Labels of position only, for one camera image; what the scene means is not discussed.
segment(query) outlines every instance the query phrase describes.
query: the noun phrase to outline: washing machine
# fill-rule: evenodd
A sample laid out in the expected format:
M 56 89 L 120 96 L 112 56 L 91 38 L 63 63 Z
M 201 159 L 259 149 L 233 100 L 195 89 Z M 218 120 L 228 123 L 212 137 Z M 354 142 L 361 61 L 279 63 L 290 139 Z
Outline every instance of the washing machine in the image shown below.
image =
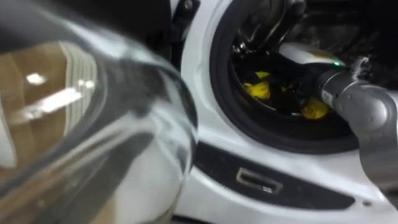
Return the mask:
M 250 41 L 235 44 L 237 32 L 242 32 L 242 24 L 256 19 L 248 19 L 250 13 L 260 11 L 271 18 L 271 11 L 265 9 L 280 2 L 187 2 L 200 6 L 186 33 L 179 66 L 195 99 L 200 143 L 175 211 L 176 220 L 214 224 L 397 223 L 396 208 L 366 177 L 356 138 L 342 120 L 334 115 L 304 121 L 258 114 L 232 87 L 228 78 L 231 54 L 251 51 Z M 334 3 L 351 4 L 332 1 L 332 5 L 322 6 L 325 2 L 309 0 L 307 7 L 321 5 L 333 11 Z M 257 28 L 247 29 L 255 32 Z M 356 38 L 365 34 L 352 34 L 356 29 L 326 27 L 332 32 L 319 36 L 337 35 L 343 42 L 358 42 Z M 303 42 L 302 34 L 292 40 L 297 41 L 298 36 Z M 329 46 L 323 37 L 307 42 L 324 49 Z

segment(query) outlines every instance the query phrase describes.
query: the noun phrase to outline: white washing machine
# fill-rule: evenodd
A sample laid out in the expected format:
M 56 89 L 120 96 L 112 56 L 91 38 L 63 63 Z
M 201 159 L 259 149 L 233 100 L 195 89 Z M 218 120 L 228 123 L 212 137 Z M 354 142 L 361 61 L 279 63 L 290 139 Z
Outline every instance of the white washing machine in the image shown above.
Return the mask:
M 366 177 L 357 150 L 333 152 L 338 145 L 327 141 L 317 145 L 332 150 L 326 154 L 280 150 L 283 140 L 249 137 L 221 108 L 210 55 L 220 21 L 227 21 L 223 15 L 239 6 L 235 1 L 200 0 L 187 34 L 181 73 L 197 106 L 200 145 L 176 214 L 214 224 L 398 223 L 396 208 Z

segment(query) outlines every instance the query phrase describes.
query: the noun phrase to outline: washing machine drum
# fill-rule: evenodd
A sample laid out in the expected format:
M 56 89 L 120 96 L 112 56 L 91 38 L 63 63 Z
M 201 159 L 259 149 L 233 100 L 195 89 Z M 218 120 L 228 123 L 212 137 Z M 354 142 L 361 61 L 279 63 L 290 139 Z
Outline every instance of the washing machine drum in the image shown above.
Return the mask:
M 348 124 L 331 109 L 297 96 L 291 83 L 283 86 L 272 81 L 273 74 L 266 67 L 266 41 L 255 50 L 250 49 L 250 42 L 241 41 L 256 38 L 256 21 L 262 21 L 269 30 L 277 26 L 283 15 L 281 2 L 234 0 L 223 14 L 210 55 L 211 85 L 218 104 L 240 131 L 268 146 L 309 154 L 356 149 L 358 143 Z M 352 1 L 307 1 L 305 13 L 311 15 L 311 9 L 319 13 L 332 5 L 347 8 Z M 361 25 L 344 21 L 331 24 L 327 20 L 322 24 L 299 22 L 284 41 L 312 44 L 350 60 L 347 44 L 356 41 Z M 268 35 L 272 40 L 272 31 Z

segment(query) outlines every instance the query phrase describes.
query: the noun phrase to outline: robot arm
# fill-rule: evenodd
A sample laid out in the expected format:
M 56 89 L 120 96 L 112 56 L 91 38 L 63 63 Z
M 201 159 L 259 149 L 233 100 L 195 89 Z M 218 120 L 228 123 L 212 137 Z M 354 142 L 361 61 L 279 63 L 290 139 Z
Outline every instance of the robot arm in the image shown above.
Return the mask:
M 397 192 L 398 93 L 358 80 L 336 57 L 310 46 L 282 44 L 274 58 L 284 78 L 301 80 L 302 91 L 349 123 L 370 180 L 386 195 Z
M 358 138 L 366 175 L 383 192 L 398 189 L 398 93 L 357 81 L 349 72 L 324 74 L 317 84 L 317 98 Z

